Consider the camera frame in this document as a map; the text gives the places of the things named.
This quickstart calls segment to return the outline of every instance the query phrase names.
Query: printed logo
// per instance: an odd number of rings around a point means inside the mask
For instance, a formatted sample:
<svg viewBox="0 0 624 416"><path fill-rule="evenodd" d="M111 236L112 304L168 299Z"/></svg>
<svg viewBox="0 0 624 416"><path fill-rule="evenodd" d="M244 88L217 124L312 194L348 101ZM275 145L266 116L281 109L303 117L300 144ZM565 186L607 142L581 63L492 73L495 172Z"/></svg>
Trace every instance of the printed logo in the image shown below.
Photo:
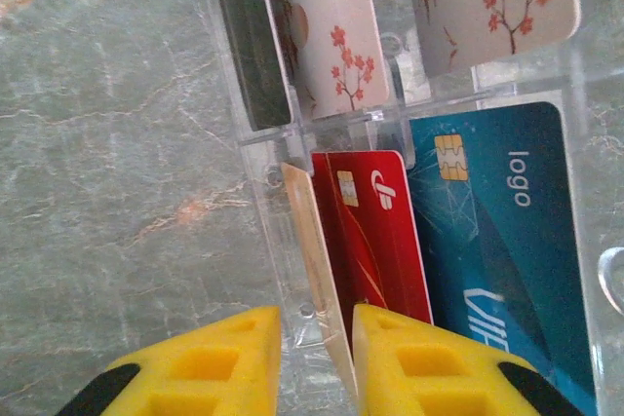
<svg viewBox="0 0 624 416"><path fill-rule="evenodd" d="M342 202L349 207L359 207L358 193L355 190L355 180L353 180L353 172L349 170L339 170L337 172L338 183L340 184L340 194Z"/></svg>
<svg viewBox="0 0 624 416"><path fill-rule="evenodd" d="M442 179L468 180L468 164L461 135L439 135L435 142Z"/></svg>
<svg viewBox="0 0 624 416"><path fill-rule="evenodd" d="M391 187L388 187L383 183L383 175L378 170L374 170L370 174L370 184L372 184L372 190L379 198L381 207L383 209L392 209L392 199L397 196L397 193Z"/></svg>

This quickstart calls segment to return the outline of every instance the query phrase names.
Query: white card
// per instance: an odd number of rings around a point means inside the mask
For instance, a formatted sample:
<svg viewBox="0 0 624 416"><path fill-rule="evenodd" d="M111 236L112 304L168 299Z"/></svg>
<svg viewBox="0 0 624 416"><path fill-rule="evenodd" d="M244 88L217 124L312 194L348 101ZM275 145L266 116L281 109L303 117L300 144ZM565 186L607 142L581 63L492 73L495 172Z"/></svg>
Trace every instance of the white card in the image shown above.
<svg viewBox="0 0 624 416"><path fill-rule="evenodd" d="M413 0L429 77L563 41L579 0Z"/></svg>
<svg viewBox="0 0 624 416"><path fill-rule="evenodd" d="M272 0L304 118L383 104L389 95L372 0Z"/></svg>

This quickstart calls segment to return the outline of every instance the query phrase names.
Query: clear plastic holder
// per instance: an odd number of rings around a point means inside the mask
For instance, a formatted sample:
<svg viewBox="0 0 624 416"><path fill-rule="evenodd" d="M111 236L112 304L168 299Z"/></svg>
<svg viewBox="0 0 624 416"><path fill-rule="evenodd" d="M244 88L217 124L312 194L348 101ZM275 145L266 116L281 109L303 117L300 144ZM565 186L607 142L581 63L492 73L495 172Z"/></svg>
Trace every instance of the clear plastic holder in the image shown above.
<svg viewBox="0 0 624 416"><path fill-rule="evenodd" d="M564 122L598 406L602 416L621 414L624 0L581 0L582 22L569 40L432 80L425 77L420 62L411 0L374 0L386 73L392 83L401 78L401 92L397 94L395 86L393 98L382 106L314 122L303 122L295 106L292 124L261 132L252 131L242 103L218 0L210 0L210 5L235 132L282 290L283 407L314 408L317 414L353 411L314 320L279 165L287 162L312 172L312 151L387 148L388 135L402 145L409 161L410 119L549 100L558 105ZM289 93L296 102L293 88Z"/></svg>

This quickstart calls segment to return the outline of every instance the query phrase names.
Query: card chip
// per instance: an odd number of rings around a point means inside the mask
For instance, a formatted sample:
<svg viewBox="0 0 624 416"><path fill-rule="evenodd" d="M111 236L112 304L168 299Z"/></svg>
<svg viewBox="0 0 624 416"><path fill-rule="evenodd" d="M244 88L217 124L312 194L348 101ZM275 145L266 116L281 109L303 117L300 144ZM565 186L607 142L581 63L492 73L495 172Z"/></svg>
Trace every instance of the card chip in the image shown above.
<svg viewBox="0 0 624 416"><path fill-rule="evenodd" d="M468 164L461 135L439 135L435 142L442 179L468 180Z"/></svg>
<svg viewBox="0 0 624 416"><path fill-rule="evenodd" d="M358 193L355 190L353 172L349 170L339 170L337 175L340 184L340 193L342 194L342 202L349 207L359 207L360 203L358 202Z"/></svg>

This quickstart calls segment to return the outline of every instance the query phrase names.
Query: marble surface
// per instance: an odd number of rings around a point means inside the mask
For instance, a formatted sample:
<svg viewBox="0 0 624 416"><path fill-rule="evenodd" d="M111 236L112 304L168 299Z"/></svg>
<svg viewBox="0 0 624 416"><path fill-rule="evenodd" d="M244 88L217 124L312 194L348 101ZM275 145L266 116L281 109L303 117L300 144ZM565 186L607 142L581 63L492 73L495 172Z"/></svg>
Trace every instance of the marble surface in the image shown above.
<svg viewBox="0 0 624 416"><path fill-rule="evenodd" d="M207 0L0 0L0 48L7 414L53 414L118 356L280 303Z"/></svg>

